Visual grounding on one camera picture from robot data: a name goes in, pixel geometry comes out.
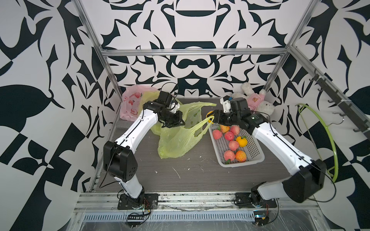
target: yellow bell pepper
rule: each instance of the yellow bell pepper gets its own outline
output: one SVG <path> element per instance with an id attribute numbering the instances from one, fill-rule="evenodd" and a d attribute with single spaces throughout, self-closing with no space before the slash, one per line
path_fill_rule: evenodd
<path id="1" fill-rule="evenodd" d="M 245 147 L 248 144 L 248 140 L 246 139 L 246 136 L 239 136 L 236 141 L 239 143 L 239 147 Z"/>

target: black mounting plate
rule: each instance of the black mounting plate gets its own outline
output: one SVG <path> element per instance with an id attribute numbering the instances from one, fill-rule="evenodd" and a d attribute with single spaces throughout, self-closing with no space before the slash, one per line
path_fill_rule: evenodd
<path id="1" fill-rule="evenodd" d="M 149 203 L 146 205 L 145 209 L 154 209 L 158 205 L 158 194 L 145 194 L 144 195 L 144 200 L 147 200 Z M 131 210 L 132 208 L 138 208 L 138 202 L 137 199 L 132 199 L 125 195 L 124 193 L 121 194 L 120 200 L 118 202 L 117 209 L 118 210 Z"/>
<path id="2" fill-rule="evenodd" d="M 239 206 L 239 208 L 256 208 L 253 204 L 251 204 L 250 194 L 251 193 L 235 193 L 234 204 Z M 276 201 L 271 199 L 261 202 L 261 207 L 259 208 L 266 208 L 266 204 L 268 204 L 270 208 L 277 208 L 278 206 Z"/>

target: wall hook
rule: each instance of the wall hook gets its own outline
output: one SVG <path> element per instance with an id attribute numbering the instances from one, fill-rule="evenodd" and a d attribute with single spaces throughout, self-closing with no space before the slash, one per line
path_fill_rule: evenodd
<path id="1" fill-rule="evenodd" d="M 345 116 L 345 114 L 341 114 L 340 112 L 333 112 L 333 114 L 339 114 L 341 117 L 342 117 L 342 121 L 340 122 L 340 123 L 331 123 L 331 124 L 329 124 L 327 127 L 329 127 L 330 125 L 332 125 L 332 124 L 341 124 L 341 123 L 343 123 L 343 121 L 344 121 L 344 116 Z"/>

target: wooden tabletop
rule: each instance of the wooden tabletop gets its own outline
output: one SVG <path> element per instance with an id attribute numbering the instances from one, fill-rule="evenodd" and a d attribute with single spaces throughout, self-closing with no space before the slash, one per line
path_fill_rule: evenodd
<path id="1" fill-rule="evenodd" d="M 222 108 L 219 99 L 180 99 L 182 103 L 213 102 L 216 107 L 202 108 L 202 118 L 214 109 Z M 117 128 L 114 140 L 126 129 Z M 250 190 L 263 181 L 275 181 L 289 176 L 277 157 L 262 143 L 265 155 L 263 162 L 242 167 L 222 167 L 217 157 L 211 136 L 207 132 L 189 152 L 179 158 L 161 159 L 158 155 L 159 136 L 150 130 L 135 153 L 138 162 L 136 175 L 145 191 L 233 191 Z M 115 181 L 107 176 L 104 184 Z M 111 184 L 96 191 L 119 191 L 122 187 Z"/>

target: white plush bunny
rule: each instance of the white plush bunny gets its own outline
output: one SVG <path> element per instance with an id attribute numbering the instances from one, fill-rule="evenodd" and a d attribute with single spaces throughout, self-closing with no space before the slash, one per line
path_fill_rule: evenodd
<path id="1" fill-rule="evenodd" d="M 248 102 L 249 109 L 257 112 L 264 112 L 271 115 L 274 112 L 275 106 L 272 103 L 265 101 L 266 90 L 262 89 L 259 94 L 255 93 L 250 83 L 245 82 L 242 84 L 242 90 L 245 95 L 240 92 L 232 94 L 232 98 L 245 98 Z"/>

